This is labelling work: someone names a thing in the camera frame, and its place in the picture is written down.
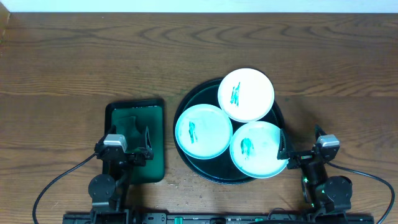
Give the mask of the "green sponge cloth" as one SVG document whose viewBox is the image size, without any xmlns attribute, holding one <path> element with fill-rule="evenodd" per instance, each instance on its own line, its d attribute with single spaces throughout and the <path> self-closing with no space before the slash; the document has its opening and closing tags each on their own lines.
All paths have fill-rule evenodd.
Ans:
<svg viewBox="0 0 398 224">
<path fill-rule="evenodd" d="M 127 142 L 127 153 L 135 151 L 140 143 L 142 133 L 139 132 L 136 126 L 136 116 L 127 116 L 123 118 L 117 118 L 113 121 L 116 127 L 116 133 L 122 134 Z"/>
</svg>

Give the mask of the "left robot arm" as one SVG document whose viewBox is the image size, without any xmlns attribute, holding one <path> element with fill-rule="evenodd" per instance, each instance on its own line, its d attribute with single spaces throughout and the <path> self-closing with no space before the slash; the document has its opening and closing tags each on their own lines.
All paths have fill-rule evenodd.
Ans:
<svg viewBox="0 0 398 224">
<path fill-rule="evenodd" d="M 135 167 L 146 165 L 154 158 L 150 143 L 149 129 L 146 128 L 138 137 L 138 147 L 134 152 L 127 152 L 124 135 L 111 126 L 106 134 L 95 144 L 95 156 L 109 165 L 108 171 L 94 177 L 88 193 L 92 198 L 89 223 L 136 223 L 137 218 L 124 203 Z"/>
</svg>

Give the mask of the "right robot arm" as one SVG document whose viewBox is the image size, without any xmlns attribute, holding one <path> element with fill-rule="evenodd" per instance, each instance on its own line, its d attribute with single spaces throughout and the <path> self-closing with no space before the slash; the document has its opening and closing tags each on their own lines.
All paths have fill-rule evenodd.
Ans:
<svg viewBox="0 0 398 224">
<path fill-rule="evenodd" d="M 278 160 L 286 160 L 288 169 L 300 169 L 305 201 L 312 207 L 303 215 L 314 222 L 317 217 L 344 214 L 351 208 L 352 181 L 345 176 L 328 176 L 325 164 L 333 160 L 340 141 L 315 126 L 315 144 L 310 150 L 296 151 L 287 131 L 280 130 Z"/>
</svg>

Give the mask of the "white plate top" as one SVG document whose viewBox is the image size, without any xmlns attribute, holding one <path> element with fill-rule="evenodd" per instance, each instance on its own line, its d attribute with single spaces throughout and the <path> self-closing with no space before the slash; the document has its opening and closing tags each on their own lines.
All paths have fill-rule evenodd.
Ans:
<svg viewBox="0 0 398 224">
<path fill-rule="evenodd" d="M 220 108 L 233 120 L 258 121 L 274 104 L 274 87 L 268 77 L 253 68 L 239 68 L 227 74 L 218 87 Z"/>
</svg>

